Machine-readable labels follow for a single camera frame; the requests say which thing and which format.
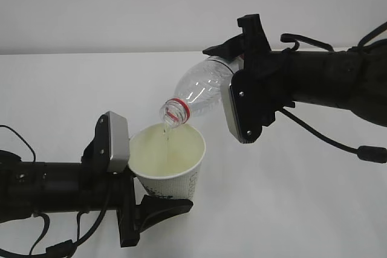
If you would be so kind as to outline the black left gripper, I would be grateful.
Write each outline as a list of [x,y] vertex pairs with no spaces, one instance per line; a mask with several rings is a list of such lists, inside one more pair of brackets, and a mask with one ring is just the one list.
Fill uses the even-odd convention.
[[82,212],[99,210],[96,221],[80,237],[85,243],[98,229],[108,210],[117,215],[119,242],[122,248],[134,247],[140,233],[172,217],[190,212],[194,203],[189,199],[165,199],[144,195],[136,203],[134,175],[124,167],[123,171],[108,171],[111,160],[105,147],[98,148],[89,143],[81,157],[80,191]]

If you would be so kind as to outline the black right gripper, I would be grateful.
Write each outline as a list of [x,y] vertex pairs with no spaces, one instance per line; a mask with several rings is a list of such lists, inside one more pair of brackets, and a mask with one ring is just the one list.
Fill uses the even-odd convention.
[[259,14],[245,15],[237,19],[242,34],[220,45],[202,51],[207,56],[234,59],[243,55],[243,69],[253,77],[258,121],[268,127],[275,121],[276,111],[291,103],[285,80],[288,49],[272,51],[261,24]]

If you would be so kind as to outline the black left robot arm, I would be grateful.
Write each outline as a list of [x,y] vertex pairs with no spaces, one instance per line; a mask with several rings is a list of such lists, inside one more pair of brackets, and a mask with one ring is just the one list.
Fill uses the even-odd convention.
[[120,246],[134,247],[141,232],[174,216],[188,213],[189,199],[144,195],[135,200],[135,175],[100,172],[89,155],[80,163],[26,162],[1,151],[1,222],[30,218],[38,213],[114,210]]

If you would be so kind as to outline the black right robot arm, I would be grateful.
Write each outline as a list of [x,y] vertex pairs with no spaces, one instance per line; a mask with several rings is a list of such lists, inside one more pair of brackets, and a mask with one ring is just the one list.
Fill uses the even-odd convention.
[[342,51],[295,33],[283,33],[285,48],[271,48],[258,14],[237,20],[241,33],[204,50],[227,60],[241,57],[234,73],[233,114],[240,127],[266,127],[296,103],[339,108],[386,125],[386,25],[379,25]]

